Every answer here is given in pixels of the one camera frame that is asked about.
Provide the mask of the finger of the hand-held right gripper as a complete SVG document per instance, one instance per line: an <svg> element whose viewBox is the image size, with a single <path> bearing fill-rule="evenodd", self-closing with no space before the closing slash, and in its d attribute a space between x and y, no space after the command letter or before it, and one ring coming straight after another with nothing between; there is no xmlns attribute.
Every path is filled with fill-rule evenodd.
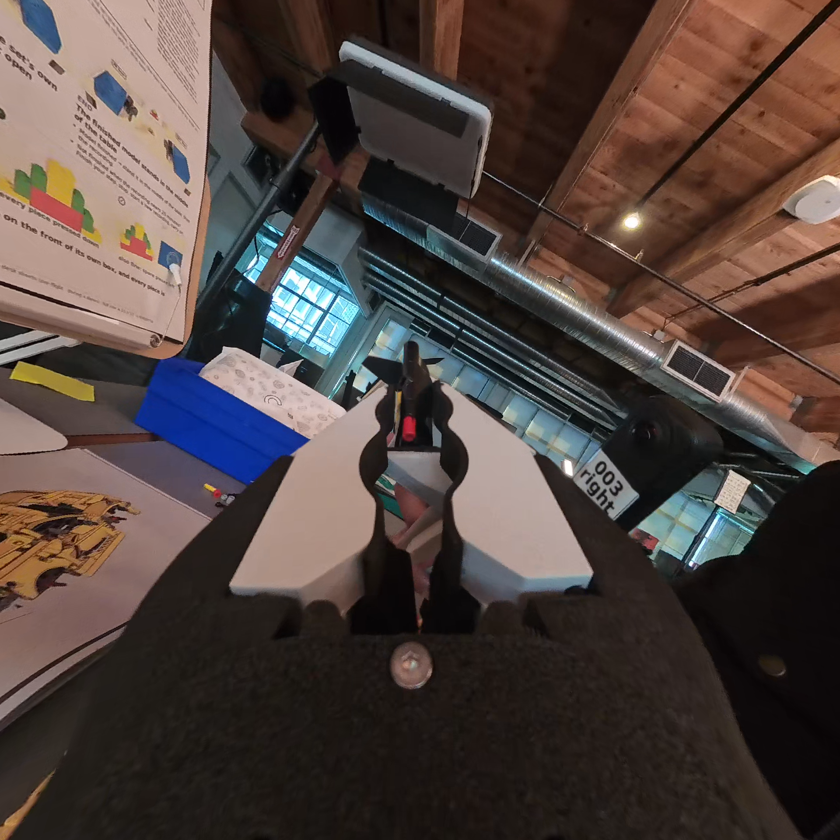
<svg viewBox="0 0 840 840"><path fill-rule="evenodd" d="M409 550L411 543L436 527L443 517L440 507L426 507L405 520L404 527L392 535L392 543L400 550Z"/></svg>
<svg viewBox="0 0 840 840"><path fill-rule="evenodd" d="M440 464L439 451L389 449L386 473L424 502L443 502L452 479Z"/></svg>

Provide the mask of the silver ventilation duct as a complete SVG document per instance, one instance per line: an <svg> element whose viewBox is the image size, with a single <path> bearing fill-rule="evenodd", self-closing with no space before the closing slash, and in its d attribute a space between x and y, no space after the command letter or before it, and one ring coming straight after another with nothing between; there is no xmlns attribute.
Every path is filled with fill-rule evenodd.
<svg viewBox="0 0 840 840"><path fill-rule="evenodd" d="M461 213L460 207L456 206L452 218L441 211L422 211L416 215L412 208L405 209L367 192L361 193L359 202L367 216L435 257L425 248L427 225L447 229L455 214ZM494 229L481 219L474 220ZM501 242L481 272L463 271L460 266L449 265L786 465L807 473L812 468L838 460L837 448L739 394L733 385L720 403L693 391L662 370L666 343L606 313L561 280L535 269L518 267L516 260L501 247Z"/></svg>

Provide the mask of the white ceiling sensor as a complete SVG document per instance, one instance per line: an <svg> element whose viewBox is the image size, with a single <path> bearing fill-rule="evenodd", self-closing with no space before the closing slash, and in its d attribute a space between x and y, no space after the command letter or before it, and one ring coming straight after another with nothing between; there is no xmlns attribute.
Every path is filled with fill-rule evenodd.
<svg viewBox="0 0 840 840"><path fill-rule="evenodd" d="M789 196L782 209L794 219L819 225L839 216L839 177L823 175Z"/></svg>

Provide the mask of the small black yellow brick assembly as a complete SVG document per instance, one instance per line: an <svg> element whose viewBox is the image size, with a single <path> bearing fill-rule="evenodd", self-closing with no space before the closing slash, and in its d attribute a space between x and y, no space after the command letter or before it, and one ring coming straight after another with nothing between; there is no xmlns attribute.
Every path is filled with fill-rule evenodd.
<svg viewBox="0 0 840 840"><path fill-rule="evenodd" d="M409 340L401 362L391 360L381 378L395 391L394 446L431 448L433 435L433 379L419 344Z"/></svg>

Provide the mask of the wooden post with red label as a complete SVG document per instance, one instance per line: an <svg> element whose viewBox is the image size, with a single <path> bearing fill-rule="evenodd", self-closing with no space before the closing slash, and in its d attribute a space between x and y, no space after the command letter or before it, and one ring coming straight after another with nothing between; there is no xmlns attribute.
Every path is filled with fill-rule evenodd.
<svg viewBox="0 0 840 840"><path fill-rule="evenodd" d="M340 181L336 178L324 173L317 174L309 193L261 270L255 284L257 289L270 296L274 294L339 186Z"/></svg>

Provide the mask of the person's right hand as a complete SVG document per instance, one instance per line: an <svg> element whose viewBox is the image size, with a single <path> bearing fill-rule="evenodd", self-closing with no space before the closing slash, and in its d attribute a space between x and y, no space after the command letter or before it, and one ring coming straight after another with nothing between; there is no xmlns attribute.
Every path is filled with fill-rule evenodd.
<svg viewBox="0 0 840 840"><path fill-rule="evenodd" d="M415 522L429 509L426 501L400 484L394 487L395 500L400 508L404 527L392 536L393 544L401 550L410 542Z"/></svg>

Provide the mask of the black tripod pole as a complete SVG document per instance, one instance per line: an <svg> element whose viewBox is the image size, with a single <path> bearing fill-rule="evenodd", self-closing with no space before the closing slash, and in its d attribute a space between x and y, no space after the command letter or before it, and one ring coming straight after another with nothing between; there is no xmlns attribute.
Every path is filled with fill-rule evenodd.
<svg viewBox="0 0 840 840"><path fill-rule="evenodd" d="M269 185L261 198L255 211L248 218L237 235L234 243L229 247L226 254L212 268L208 274L204 288L198 294L196 300L195 318L192 326L192 334L187 341L182 357L186 357L192 350L198 349L200 339L207 330L207 321L214 307L216 299L222 293L228 279L234 272L236 265L246 248L252 243L259 229L267 220L268 216L277 209L278 202L288 194L290 184L294 176L301 168L301 164L309 153L314 152L320 135L320 127L317 120L314 120L304 139L300 142L289 161L284 164L279 174L269 180Z"/></svg>

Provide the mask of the black fleece-lined jacket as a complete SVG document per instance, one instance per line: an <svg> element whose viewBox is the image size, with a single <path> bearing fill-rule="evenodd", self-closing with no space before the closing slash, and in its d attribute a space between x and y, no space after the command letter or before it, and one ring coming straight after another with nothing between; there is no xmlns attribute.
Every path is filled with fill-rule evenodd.
<svg viewBox="0 0 840 840"><path fill-rule="evenodd" d="M709 560L673 589L795 828L838 838L838 461L790 489L739 554Z"/></svg>

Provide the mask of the blue plastic bin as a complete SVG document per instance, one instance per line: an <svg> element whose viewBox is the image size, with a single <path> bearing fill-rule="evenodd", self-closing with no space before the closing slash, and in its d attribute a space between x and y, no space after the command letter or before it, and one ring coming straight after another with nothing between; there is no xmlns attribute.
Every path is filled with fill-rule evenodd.
<svg viewBox="0 0 840 840"><path fill-rule="evenodd" d="M308 440L210 384L202 366L172 358L154 369L134 422L244 484Z"/></svg>

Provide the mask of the building instruction booklet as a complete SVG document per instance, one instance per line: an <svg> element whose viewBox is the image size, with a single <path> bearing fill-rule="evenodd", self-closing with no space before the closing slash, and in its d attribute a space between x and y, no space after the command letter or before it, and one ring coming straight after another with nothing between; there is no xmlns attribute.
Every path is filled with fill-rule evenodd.
<svg viewBox="0 0 840 840"><path fill-rule="evenodd" d="M210 518L86 449L3 456L1 490L6 729L116 641Z"/></svg>

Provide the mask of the large paned window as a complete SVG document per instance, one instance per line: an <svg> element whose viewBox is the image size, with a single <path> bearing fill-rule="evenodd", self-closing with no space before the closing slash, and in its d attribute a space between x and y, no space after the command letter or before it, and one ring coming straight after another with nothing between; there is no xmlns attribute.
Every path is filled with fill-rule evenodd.
<svg viewBox="0 0 840 840"><path fill-rule="evenodd" d="M343 270L303 247L271 293L264 342L278 351L329 359L362 318Z"/></svg>

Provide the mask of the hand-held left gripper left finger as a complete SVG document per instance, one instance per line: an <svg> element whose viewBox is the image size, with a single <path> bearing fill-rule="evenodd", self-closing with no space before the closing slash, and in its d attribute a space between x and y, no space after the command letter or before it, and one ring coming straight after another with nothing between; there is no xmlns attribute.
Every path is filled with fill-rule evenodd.
<svg viewBox="0 0 840 840"><path fill-rule="evenodd" d="M411 560L385 534L375 483L387 467L395 393L364 399L291 458L229 582L233 595L358 602L376 621L415 621Z"/></svg>

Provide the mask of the white paper wall sign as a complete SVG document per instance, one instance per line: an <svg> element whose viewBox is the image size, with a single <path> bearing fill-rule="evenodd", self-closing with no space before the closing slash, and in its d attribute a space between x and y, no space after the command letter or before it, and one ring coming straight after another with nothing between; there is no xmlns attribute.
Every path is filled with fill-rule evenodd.
<svg viewBox="0 0 840 840"><path fill-rule="evenodd" d="M748 495L751 485L750 478L741 475L735 469L728 468L717 494L714 496L713 504L716 508L736 515L744 498Z"/></svg>

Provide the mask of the grey desk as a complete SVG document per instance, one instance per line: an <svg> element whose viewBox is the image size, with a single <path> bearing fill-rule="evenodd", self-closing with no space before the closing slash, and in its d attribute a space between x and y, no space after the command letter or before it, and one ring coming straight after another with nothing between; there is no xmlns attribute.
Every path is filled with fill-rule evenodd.
<svg viewBox="0 0 840 840"><path fill-rule="evenodd" d="M169 496L213 518L216 508L203 484L225 491L244 485L134 423L145 397L139 385L90 380L95 401L81 402L42 386L12 382L2 369L2 398L65 435L69 448L87 448ZM104 653L59 682L48 696L19 712L1 734L1 817L19 811L53 771L102 671Z"/></svg>

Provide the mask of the white air vent grille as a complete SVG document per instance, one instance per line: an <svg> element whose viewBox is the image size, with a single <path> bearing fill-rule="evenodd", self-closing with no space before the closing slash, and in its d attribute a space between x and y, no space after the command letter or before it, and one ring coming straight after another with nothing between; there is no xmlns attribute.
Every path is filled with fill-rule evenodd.
<svg viewBox="0 0 840 840"><path fill-rule="evenodd" d="M705 354L677 339L665 344L661 369L715 403L730 393L736 375Z"/></svg>
<svg viewBox="0 0 840 840"><path fill-rule="evenodd" d="M495 255L502 234L457 212L447 229L427 225L425 239L430 253L463 271L481 272Z"/></svg>

